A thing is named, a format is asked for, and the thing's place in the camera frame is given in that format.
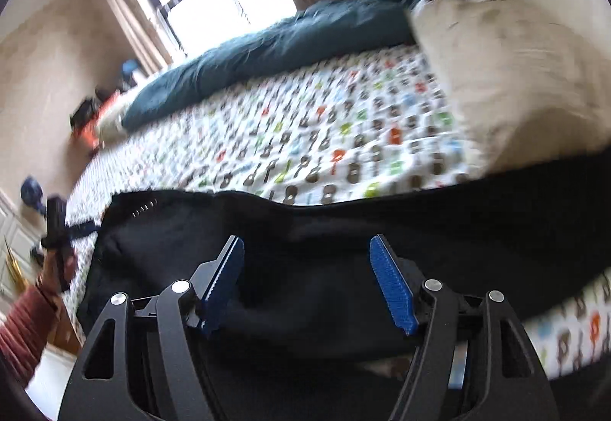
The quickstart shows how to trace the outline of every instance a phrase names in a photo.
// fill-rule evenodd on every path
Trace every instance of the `black cloth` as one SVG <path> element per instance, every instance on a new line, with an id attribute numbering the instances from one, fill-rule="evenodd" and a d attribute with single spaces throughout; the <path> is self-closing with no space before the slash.
<path id="1" fill-rule="evenodd" d="M 610 158 L 607 149 L 444 189 L 327 206 L 285 206 L 239 192 L 117 195 L 78 318 L 88 332 L 115 292 L 158 294 L 238 235 L 246 261 L 225 336 L 266 343 L 294 361 L 404 353 L 409 345 L 369 267 L 369 240 L 383 233 L 427 277 L 460 293 L 501 290 L 527 319 L 607 266 Z"/>

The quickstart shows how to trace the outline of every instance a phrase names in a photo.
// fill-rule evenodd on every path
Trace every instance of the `bed sheet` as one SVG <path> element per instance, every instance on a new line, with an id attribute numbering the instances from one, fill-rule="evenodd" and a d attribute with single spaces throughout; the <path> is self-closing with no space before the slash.
<path id="1" fill-rule="evenodd" d="M 130 190 L 230 189 L 290 205 L 330 204 L 448 186 L 482 170 L 426 57 L 400 45 L 236 84 L 149 125 L 94 158 L 70 197 L 68 221 L 100 221 L 112 194 Z M 94 244 L 95 235 L 74 244 L 79 268 L 64 301 L 77 329 Z M 549 376 L 609 346 L 609 295 L 600 282 L 592 288 L 585 314 L 565 306 L 527 324 Z M 605 319 L 597 352 L 583 336 L 597 325 L 598 340 Z M 453 382 L 462 371 L 459 349 Z"/>

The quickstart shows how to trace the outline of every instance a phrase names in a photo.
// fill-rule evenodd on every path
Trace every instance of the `blue gripper pad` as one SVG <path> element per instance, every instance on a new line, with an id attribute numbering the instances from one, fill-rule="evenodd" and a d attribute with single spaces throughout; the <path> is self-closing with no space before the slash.
<path id="1" fill-rule="evenodd" d="M 369 260 L 395 325 L 412 335 L 418 329 L 414 295 L 380 236 L 373 237 L 369 244 Z"/>
<path id="2" fill-rule="evenodd" d="M 222 261 L 208 291 L 202 297 L 204 322 L 201 331 L 206 337 L 220 326 L 227 302 L 233 295 L 243 267 L 244 242 L 238 238 L 231 252 Z"/>

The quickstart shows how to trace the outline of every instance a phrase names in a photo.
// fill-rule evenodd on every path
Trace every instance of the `red sleeve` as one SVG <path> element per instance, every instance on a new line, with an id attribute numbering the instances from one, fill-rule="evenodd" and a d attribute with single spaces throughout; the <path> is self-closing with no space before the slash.
<path id="1" fill-rule="evenodd" d="M 24 388 L 34 376 L 54 321 L 55 310 L 31 285 L 0 326 L 0 353 Z"/>

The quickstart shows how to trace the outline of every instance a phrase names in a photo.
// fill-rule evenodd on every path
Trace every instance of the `beige wall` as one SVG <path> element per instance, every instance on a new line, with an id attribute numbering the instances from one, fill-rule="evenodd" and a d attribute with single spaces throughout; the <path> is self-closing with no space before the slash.
<path id="1" fill-rule="evenodd" d="M 15 204 L 29 174 L 46 194 L 71 192 L 89 158 L 68 120 L 132 57 L 118 33 L 99 0 L 54 0 L 0 44 L 0 190 Z"/>

